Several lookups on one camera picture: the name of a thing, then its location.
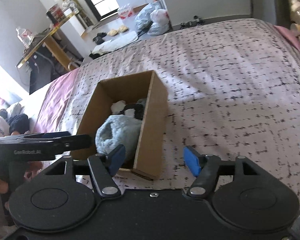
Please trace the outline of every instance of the door frame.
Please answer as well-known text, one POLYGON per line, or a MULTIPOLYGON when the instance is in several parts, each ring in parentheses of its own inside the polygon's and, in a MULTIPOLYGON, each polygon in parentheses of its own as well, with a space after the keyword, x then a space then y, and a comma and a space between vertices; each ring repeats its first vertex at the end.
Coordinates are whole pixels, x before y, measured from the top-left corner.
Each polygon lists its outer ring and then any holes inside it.
POLYGON ((93 2, 91 0, 85 0, 87 5, 89 6, 90 10, 92 11, 92 13, 94 14, 94 16, 97 18, 98 21, 102 20, 103 18, 108 17, 111 14, 114 14, 118 11, 118 9, 113 10, 103 16, 100 15, 100 13, 98 12, 97 8, 94 6, 93 2))

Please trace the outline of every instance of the slipper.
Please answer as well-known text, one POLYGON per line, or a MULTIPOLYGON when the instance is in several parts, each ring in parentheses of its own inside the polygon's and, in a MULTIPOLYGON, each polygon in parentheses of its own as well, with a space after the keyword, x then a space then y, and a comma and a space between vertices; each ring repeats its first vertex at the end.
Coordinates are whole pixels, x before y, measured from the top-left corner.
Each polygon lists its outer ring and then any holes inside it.
POLYGON ((96 36, 93 38, 93 41, 97 44, 97 45, 100 45, 102 43, 105 42, 105 40, 103 38, 101 38, 101 36, 96 36))
POLYGON ((118 34, 118 31, 116 31, 115 29, 112 29, 111 31, 108 32, 109 36, 115 36, 118 34))
POLYGON ((121 25, 121 26, 119 27, 119 29, 118 29, 118 32, 124 33, 124 32, 126 32, 127 30, 129 30, 129 28, 128 28, 127 26, 121 25))
POLYGON ((106 33, 97 33, 97 36, 104 38, 107 36, 107 34, 106 33))

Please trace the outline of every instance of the metal screw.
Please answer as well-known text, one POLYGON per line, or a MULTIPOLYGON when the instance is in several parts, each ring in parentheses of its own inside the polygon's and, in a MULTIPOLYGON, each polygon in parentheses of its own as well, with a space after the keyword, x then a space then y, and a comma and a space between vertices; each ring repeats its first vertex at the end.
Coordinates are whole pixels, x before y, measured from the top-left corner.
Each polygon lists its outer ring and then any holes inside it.
POLYGON ((190 189, 192 195, 203 195, 206 193, 206 190, 203 187, 193 187, 190 189))
POLYGON ((159 197, 159 194, 158 194, 158 193, 155 193, 155 192, 153 192, 153 193, 150 193, 150 197, 159 197))
POLYGON ((102 193, 103 194, 106 194, 106 195, 114 195, 118 192, 118 189, 116 187, 105 187, 103 190, 102 190, 102 193))

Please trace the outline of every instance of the bed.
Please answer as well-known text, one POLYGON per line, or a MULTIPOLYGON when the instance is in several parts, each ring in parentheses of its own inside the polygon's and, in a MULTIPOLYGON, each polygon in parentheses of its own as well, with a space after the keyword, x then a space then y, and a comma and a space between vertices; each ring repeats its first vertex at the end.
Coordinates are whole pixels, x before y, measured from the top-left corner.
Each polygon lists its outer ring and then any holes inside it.
MULTIPOLYGON (((140 41, 42 88, 22 102, 23 111, 35 131, 76 134, 100 80, 155 70, 169 93, 162 175, 155 181, 115 176, 122 189, 189 187, 194 178, 182 149, 191 145, 224 160, 247 156, 300 200, 300 48, 279 31, 261 20, 239 19, 140 41), (40 109, 30 107, 39 95, 40 109)), ((87 176, 79 179, 90 183, 87 176)))

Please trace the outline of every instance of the box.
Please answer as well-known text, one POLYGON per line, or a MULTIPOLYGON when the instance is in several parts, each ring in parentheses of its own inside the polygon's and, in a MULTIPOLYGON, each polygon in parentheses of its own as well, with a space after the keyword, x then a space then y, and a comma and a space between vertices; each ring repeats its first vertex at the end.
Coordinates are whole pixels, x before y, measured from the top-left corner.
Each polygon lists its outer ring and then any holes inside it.
MULTIPOLYGON (((89 134, 93 139, 98 128, 112 114, 111 105, 120 100, 135 104, 147 98, 141 132, 134 160, 124 164, 118 174, 133 172, 146 179, 157 179, 161 173, 162 140, 165 132, 168 92, 156 72, 145 71, 98 83, 83 115, 77 134, 89 134)), ((84 160, 96 154, 96 146, 71 151, 74 159, 84 160)))

